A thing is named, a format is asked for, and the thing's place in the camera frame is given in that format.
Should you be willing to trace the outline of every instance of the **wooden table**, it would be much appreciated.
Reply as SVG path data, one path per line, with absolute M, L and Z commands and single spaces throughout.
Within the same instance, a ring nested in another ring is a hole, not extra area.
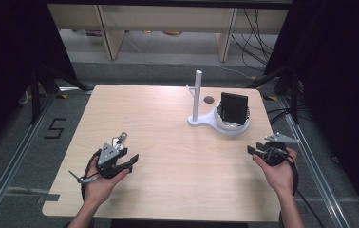
M 127 162 L 139 154 L 133 173 L 114 189 L 96 217 L 198 221 L 277 221 L 280 206 L 247 145 L 266 142 L 272 129 L 255 89 L 207 88 L 199 114 L 217 105 L 222 91 L 247 95 L 250 126 L 230 138 L 209 126 L 190 126 L 193 97 L 186 87 L 97 85 L 85 108 L 47 201 L 46 216 L 73 217 L 82 205 L 80 185 L 88 160 L 103 143 L 122 132 Z

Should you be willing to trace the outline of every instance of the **forearm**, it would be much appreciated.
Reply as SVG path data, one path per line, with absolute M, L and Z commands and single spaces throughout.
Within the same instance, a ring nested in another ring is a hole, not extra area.
M 292 193 L 278 193 L 281 217 L 285 228 L 303 228 L 304 223 L 300 216 L 297 204 Z
M 98 208 L 99 206 L 97 204 L 85 202 L 76 217 L 73 219 L 73 221 L 70 222 L 68 227 L 87 228 L 91 220 L 93 219 L 94 214 L 96 214 Z

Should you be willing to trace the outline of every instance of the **metal rail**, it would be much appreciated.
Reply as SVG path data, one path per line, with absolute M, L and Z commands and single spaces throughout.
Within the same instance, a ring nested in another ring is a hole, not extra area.
M 28 149 L 39 129 L 41 123 L 47 113 L 48 108 L 55 100 L 55 94 L 48 94 L 43 105 L 40 116 L 37 118 L 37 121 L 30 125 L 28 128 L 28 132 L 26 133 L 23 140 L 20 142 L 19 147 L 17 148 L 16 152 L 14 153 L 13 157 L 11 158 L 8 167 L 5 169 L 2 177 L 0 178 L 0 203 L 2 198 L 5 196 L 6 191 L 8 190 L 8 186 L 12 181 L 13 177 L 17 173 L 17 170 L 20 167 L 24 157 L 26 156 Z

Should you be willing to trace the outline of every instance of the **phone holder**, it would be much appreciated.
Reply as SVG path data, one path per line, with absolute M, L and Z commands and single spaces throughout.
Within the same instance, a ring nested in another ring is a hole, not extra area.
M 221 101 L 220 103 L 212 108 L 207 114 L 199 115 L 198 114 L 198 107 L 203 101 L 199 100 L 200 95 L 200 84 L 201 84 L 201 77 L 202 77 L 202 71 L 197 70 L 196 73 L 196 79 L 195 79 L 195 87 L 187 87 L 188 90 L 191 92 L 191 94 L 194 97 L 194 109 L 193 109 L 193 115 L 188 117 L 188 123 L 191 126 L 210 126 L 213 129 L 215 129 L 217 132 L 234 137 L 238 136 L 242 133 L 244 133 L 249 124 L 250 124 L 250 112 L 249 109 L 247 109 L 246 113 L 246 121 L 244 124 L 239 123 L 229 123 L 223 121 L 222 117 L 220 116 L 221 112 Z

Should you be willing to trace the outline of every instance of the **black phone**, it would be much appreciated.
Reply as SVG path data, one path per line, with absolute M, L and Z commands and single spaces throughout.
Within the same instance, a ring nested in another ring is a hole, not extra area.
M 247 120 L 248 96 L 221 93 L 220 117 L 224 122 L 244 125 Z

